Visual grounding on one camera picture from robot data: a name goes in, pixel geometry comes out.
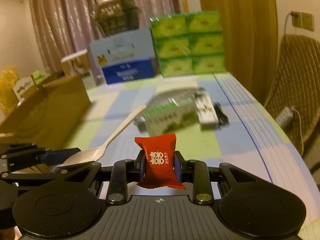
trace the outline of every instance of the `green packaged item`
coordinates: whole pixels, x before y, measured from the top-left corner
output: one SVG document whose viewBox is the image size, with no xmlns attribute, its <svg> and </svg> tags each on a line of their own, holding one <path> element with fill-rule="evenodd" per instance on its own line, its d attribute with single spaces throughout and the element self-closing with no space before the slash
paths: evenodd
<svg viewBox="0 0 320 240">
<path fill-rule="evenodd" d="M 159 59 L 191 55 L 188 36 L 155 40 L 155 47 Z"/>
<path fill-rule="evenodd" d="M 154 106 L 142 112 L 150 136 L 157 136 L 197 122 L 196 103 L 190 97 Z"/>
<path fill-rule="evenodd" d="M 218 11 L 201 11 L 186 15 L 189 33 L 221 32 L 221 20 Z"/>
<path fill-rule="evenodd" d="M 193 74 L 192 58 L 160 60 L 160 71 L 164 77 Z"/>
<path fill-rule="evenodd" d="M 227 71 L 224 55 L 193 57 L 192 61 L 195 74 Z"/>
<path fill-rule="evenodd" d="M 155 39 L 188 34 L 186 18 L 183 14 L 152 18 L 150 26 Z"/>
<path fill-rule="evenodd" d="M 194 34 L 189 35 L 191 54 L 193 56 L 223 53 L 222 34 Z"/>
<path fill-rule="evenodd" d="M 45 81 L 49 75 L 46 73 L 46 71 L 43 70 L 36 70 L 31 74 L 33 81 L 36 85 L 40 85 L 43 81 Z"/>
</svg>

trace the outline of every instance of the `yellow plastic bag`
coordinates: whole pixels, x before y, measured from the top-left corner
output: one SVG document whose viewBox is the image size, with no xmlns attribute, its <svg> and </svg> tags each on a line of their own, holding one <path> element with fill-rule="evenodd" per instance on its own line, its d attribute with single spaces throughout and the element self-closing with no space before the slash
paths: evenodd
<svg viewBox="0 0 320 240">
<path fill-rule="evenodd" d="M 18 103 L 18 98 L 12 90 L 18 80 L 17 70 L 13 66 L 6 67 L 0 74 L 0 108 L 7 116 Z"/>
</svg>

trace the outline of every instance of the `wall switch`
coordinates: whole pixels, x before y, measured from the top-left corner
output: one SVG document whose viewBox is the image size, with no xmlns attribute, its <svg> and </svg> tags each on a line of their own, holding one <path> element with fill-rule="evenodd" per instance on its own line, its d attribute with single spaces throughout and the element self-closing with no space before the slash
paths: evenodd
<svg viewBox="0 0 320 240">
<path fill-rule="evenodd" d="M 285 106 L 281 113 L 276 118 L 276 123 L 285 129 L 293 120 L 293 111 L 291 108 Z"/>
<path fill-rule="evenodd" d="M 302 26 L 304 29 L 315 31 L 315 18 L 311 13 L 302 13 Z"/>
<path fill-rule="evenodd" d="M 301 12 L 294 12 L 292 13 L 297 14 L 298 16 L 292 16 L 292 26 L 296 28 L 302 28 L 302 19 L 301 19 Z"/>
</svg>

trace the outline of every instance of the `pink curtain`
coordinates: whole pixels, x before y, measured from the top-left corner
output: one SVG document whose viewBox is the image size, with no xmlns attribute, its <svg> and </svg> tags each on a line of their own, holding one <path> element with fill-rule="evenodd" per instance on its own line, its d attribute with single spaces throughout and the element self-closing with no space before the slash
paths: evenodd
<svg viewBox="0 0 320 240">
<path fill-rule="evenodd" d="M 66 55 L 85 49 L 99 38 L 90 20 L 98 0 L 30 0 L 36 38 L 44 66 L 61 69 L 60 60 Z M 135 0 L 140 8 L 140 27 L 149 18 L 178 11 L 176 0 Z"/>
</svg>

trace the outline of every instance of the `blue stripe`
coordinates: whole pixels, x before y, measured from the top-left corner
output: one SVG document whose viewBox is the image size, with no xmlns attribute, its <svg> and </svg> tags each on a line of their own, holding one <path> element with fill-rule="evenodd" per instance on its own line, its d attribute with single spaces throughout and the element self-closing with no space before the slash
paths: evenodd
<svg viewBox="0 0 320 240">
<path fill-rule="evenodd" d="M 222 92 L 226 95 L 228 101 L 230 102 L 231 107 L 233 108 L 233 110 L 235 111 L 235 113 L 236 113 L 237 116 L 239 117 L 241 123 L 243 124 L 244 128 L 246 129 L 247 133 L 249 134 L 249 136 L 250 136 L 250 138 L 251 138 L 254 146 L 256 147 L 256 149 L 257 149 L 257 151 L 258 151 L 258 153 L 259 153 L 259 155 L 260 155 L 260 158 L 261 158 L 261 160 L 262 160 L 262 162 L 263 162 L 263 165 L 264 165 L 264 167 L 266 168 L 266 171 L 267 171 L 267 173 L 268 173 L 269 179 L 270 179 L 271 183 L 273 183 L 273 180 L 272 180 L 272 178 L 271 178 L 271 175 L 270 175 L 270 172 L 269 172 L 269 170 L 268 170 L 268 168 L 267 168 L 267 165 L 266 165 L 266 163 L 265 163 L 265 161 L 264 161 L 264 159 L 263 159 L 263 157 L 262 157 L 262 155 L 261 155 L 261 152 L 259 151 L 259 149 L 258 149 L 255 141 L 253 140 L 253 138 L 252 138 L 252 136 L 251 136 L 248 128 L 246 127 L 246 125 L 245 125 L 244 122 L 242 121 L 241 117 L 239 116 L 239 114 L 237 113 L 237 111 L 235 110 L 235 108 L 233 107 L 233 105 L 231 104 L 231 101 L 230 101 L 229 97 L 227 96 L 226 92 L 223 90 L 223 88 L 222 88 L 222 86 L 220 85 L 220 83 L 219 83 L 218 79 L 216 78 L 215 74 L 213 74 L 213 75 L 214 75 L 214 78 L 216 79 L 218 85 L 220 86 Z"/>
</svg>

